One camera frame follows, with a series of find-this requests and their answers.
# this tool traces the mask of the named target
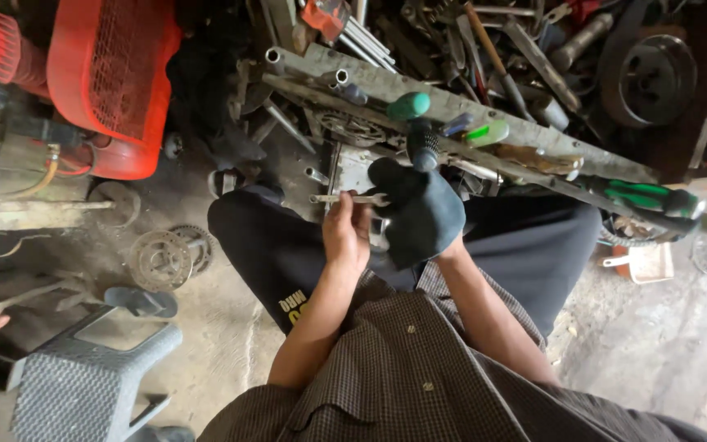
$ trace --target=dusty floor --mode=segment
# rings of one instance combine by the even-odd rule
[[[313,183],[300,177],[308,157],[281,130],[267,140],[270,155],[286,178],[286,206],[317,216],[306,196]],[[30,271],[61,268],[87,271],[98,288],[131,285],[126,257],[136,237],[153,229],[191,223],[207,227],[207,192],[202,161],[191,155],[161,162],[158,173],[132,183],[144,198],[141,218],[125,230],[100,228],[54,232],[28,243],[9,262]],[[627,407],[663,413],[707,429],[707,275],[688,259],[688,246],[675,247],[672,281],[636,286],[613,271],[589,264],[551,337],[548,356],[563,383],[613,399]],[[265,382],[283,339],[219,248],[211,269],[176,292],[180,309],[172,319],[184,335],[182,345],[144,379],[144,392],[167,392],[171,404],[153,421],[190,426],[200,433],[222,407],[251,386]],[[46,259],[30,259],[45,253]],[[597,250],[600,256],[604,247]],[[31,350],[86,311],[45,314],[14,307],[3,335]],[[110,321],[105,336],[133,341],[146,327],[126,313]],[[123,345],[123,340],[116,342]],[[11,440],[7,426],[16,392],[0,393],[0,441]]]

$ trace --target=gloved hand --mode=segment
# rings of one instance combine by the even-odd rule
[[[389,256],[398,269],[438,256],[462,231],[463,202],[437,171],[419,172],[391,158],[380,158],[370,165],[367,175],[376,185],[368,194],[384,193],[391,202],[373,210],[390,220],[386,229]]]

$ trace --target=brown plaid shirt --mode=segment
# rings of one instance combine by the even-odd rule
[[[525,310],[485,277],[544,350]],[[651,415],[525,380],[468,347],[462,332],[435,264],[415,293],[367,271],[313,383],[250,388],[199,440],[677,440]]]

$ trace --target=thigh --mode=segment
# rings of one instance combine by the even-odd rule
[[[599,210],[561,195],[472,198],[465,207],[475,223],[468,252],[549,335],[593,252]]]
[[[209,207],[208,222],[233,268],[287,334],[326,258],[320,225],[276,204],[270,193],[250,186],[225,194]]]

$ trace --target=red machine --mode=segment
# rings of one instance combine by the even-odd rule
[[[146,178],[171,99],[165,66],[181,38],[173,0],[61,0],[48,54],[0,14],[0,83],[50,100],[66,121],[101,134],[92,175]]]

